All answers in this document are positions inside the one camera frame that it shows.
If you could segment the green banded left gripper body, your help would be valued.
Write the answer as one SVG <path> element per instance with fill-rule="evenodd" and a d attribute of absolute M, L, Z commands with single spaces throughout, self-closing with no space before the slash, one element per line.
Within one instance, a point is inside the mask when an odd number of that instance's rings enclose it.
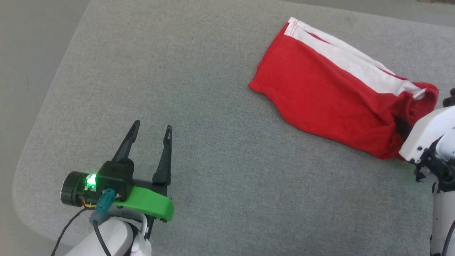
<path fill-rule="evenodd" d="M 170 222 L 174 205 L 167 196 L 167 185 L 151 181 L 116 177 L 112 173 L 81 173 L 73 171 L 65 178 L 60 199 L 63 204 L 94 211 L 90 222 L 104 222 L 115 210 L 129 210 L 149 219 Z"/>

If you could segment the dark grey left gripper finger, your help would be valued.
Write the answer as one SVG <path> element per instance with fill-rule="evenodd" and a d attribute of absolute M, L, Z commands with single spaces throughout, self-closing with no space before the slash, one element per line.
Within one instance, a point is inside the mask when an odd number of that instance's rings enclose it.
<path fill-rule="evenodd" d="M 153 175 L 152 182 L 155 185 L 169 185 L 172 176 L 172 126 L 167 125 L 164 136 L 164 149 L 161 153 L 160 162 Z"/>
<path fill-rule="evenodd" d="M 129 154 L 132 144 L 135 142 L 138 136 L 140 124 L 141 124 L 140 120 L 135 120 L 133 122 L 125 138 L 123 139 L 119 148 L 114 154 L 112 162 L 115 162 L 116 164 L 134 164 L 134 162 L 130 159 Z"/>

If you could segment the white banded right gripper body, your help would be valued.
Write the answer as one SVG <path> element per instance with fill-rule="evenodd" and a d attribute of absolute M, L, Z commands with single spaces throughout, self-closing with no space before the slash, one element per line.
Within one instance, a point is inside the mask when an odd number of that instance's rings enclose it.
<path fill-rule="evenodd" d="M 414 160 L 419 163 L 424 150 L 442 139 L 437 143 L 437 153 L 444 160 L 454 159 L 454 113 L 454 106 L 444 107 L 419 119 L 399 150 L 399 155 L 407 162 Z"/>

